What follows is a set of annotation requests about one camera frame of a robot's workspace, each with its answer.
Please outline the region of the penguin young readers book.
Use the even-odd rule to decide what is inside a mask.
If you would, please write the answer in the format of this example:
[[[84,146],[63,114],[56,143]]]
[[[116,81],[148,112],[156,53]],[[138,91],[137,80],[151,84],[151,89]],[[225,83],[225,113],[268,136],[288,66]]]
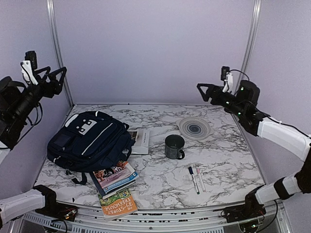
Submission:
[[[139,177],[133,167],[123,161],[119,161],[111,168],[93,171],[90,176],[102,197],[133,185]]]

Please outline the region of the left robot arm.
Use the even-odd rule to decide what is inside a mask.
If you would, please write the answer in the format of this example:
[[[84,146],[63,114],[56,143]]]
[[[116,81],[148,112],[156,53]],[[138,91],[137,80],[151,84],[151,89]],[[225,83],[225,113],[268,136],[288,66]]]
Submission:
[[[39,107],[43,97],[53,98],[63,89],[66,67],[51,71],[45,67],[35,71],[38,84],[25,86],[7,76],[0,81],[0,161],[20,142],[20,136],[31,111]]]

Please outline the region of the navy blue student backpack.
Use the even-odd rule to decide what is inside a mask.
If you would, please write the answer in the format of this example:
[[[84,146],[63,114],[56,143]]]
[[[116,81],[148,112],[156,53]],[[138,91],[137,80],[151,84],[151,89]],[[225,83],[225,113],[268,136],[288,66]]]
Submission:
[[[135,140],[129,125],[101,111],[74,114],[52,137],[47,146],[47,158],[69,172],[80,172],[85,185],[86,174],[111,168],[127,161]]]

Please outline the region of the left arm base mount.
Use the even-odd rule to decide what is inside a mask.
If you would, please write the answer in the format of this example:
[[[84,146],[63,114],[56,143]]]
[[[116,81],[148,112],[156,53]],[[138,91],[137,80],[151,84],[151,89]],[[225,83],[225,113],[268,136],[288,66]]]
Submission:
[[[78,212],[78,208],[73,205],[63,204],[56,201],[56,193],[44,186],[44,185],[36,185],[33,189],[39,191],[45,198],[45,205],[40,209],[36,209],[35,212],[54,217],[60,220],[74,221],[76,218],[76,214]]]

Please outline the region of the dark blue hardcover notebook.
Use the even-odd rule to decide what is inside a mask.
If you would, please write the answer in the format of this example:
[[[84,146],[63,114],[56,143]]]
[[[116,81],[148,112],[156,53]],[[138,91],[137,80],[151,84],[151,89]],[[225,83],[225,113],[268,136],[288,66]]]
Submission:
[[[109,195],[113,195],[123,188],[133,185],[136,179],[139,177],[137,172],[133,172],[128,177],[113,178],[108,184],[103,184],[103,182],[98,181],[93,173],[90,173],[90,176],[95,184],[98,193],[102,197],[108,197]]]

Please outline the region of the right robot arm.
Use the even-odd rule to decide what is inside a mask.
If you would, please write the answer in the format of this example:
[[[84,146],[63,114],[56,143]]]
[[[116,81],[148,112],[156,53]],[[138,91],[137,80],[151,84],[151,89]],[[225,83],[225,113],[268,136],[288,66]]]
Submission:
[[[253,82],[242,80],[236,95],[214,84],[199,83],[197,89],[204,101],[222,106],[237,116],[245,131],[283,147],[303,162],[302,168],[294,175],[249,193],[241,206],[241,214],[244,217],[252,217],[260,205],[267,202],[286,200],[300,192],[311,192],[311,137],[296,127],[277,121],[260,111],[257,108],[260,89]]]

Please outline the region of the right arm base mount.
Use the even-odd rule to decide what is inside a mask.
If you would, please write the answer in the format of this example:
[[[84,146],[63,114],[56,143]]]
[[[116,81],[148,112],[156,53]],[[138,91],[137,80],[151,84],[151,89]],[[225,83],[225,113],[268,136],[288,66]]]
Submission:
[[[247,220],[258,216],[264,216],[266,210],[263,204],[259,204],[256,199],[256,192],[263,187],[263,185],[253,189],[244,199],[244,204],[226,207],[221,212],[221,217],[224,217],[227,223]]]

